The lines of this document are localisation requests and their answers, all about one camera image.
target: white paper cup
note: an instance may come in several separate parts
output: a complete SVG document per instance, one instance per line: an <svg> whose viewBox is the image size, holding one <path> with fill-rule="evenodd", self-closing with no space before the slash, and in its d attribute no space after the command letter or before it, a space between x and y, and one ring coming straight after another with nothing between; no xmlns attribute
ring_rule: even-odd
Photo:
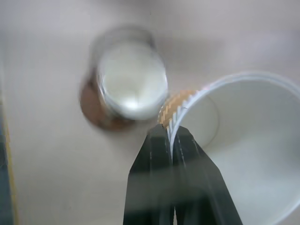
<svg viewBox="0 0 300 225"><path fill-rule="evenodd" d="M220 169L244 225L276 224L299 205L297 86L277 75L247 72L170 108L175 110L167 103L158 121L168 130L171 150L178 127L186 127Z"/></svg>

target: cup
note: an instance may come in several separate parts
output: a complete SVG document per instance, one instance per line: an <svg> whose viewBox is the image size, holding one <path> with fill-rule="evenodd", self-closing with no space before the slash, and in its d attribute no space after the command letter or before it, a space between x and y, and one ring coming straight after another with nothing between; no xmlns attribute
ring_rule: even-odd
<svg viewBox="0 0 300 225"><path fill-rule="evenodd" d="M300 89L265 72L183 91L161 109L171 151L186 127L217 165L244 225L276 224L300 203Z"/></svg>
<svg viewBox="0 0 300 225"><path fill-rule="evenodd" d="M168 93L165 66L148 32L121 29L106 38L97 65L105 106L130 120L156 116Z"/></svg>

